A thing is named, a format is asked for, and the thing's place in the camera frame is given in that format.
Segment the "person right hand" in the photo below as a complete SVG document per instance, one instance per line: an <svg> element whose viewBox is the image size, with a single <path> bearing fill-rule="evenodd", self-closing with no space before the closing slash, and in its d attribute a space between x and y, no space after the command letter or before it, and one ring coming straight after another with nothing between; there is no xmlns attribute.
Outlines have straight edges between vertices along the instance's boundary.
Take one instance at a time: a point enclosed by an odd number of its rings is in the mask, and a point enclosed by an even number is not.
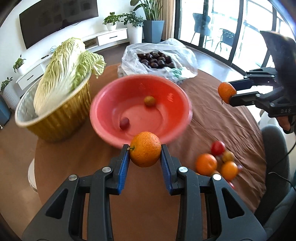
<svg viewBox="0 0 296 241"><path fill-rule="evenodd" d="M276 118L278 121L278 124L281 126L281 128L284 131L289 132L290 131L290 122L288 120L288 116L280 116Z"/></svg>

